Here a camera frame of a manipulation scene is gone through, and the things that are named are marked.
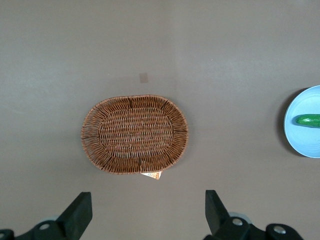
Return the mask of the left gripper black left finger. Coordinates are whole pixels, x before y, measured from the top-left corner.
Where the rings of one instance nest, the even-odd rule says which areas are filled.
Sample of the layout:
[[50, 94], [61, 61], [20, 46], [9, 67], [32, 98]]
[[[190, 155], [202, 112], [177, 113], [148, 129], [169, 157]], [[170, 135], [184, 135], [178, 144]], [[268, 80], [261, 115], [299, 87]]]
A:
[[93, 218], [92, 195], [80, 193], [56, 220], [46, 220], [16, 240], [79, 240]]

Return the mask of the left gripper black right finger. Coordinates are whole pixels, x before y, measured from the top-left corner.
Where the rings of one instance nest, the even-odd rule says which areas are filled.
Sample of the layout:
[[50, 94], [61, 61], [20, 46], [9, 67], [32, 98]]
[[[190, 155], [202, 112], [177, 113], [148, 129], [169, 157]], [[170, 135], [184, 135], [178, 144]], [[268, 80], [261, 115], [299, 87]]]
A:
[[211, 231], [204, 240], [248, 240], [250, 225], [239, 216], [230, 216], [215, 190], [205, 191], [205, 217]]

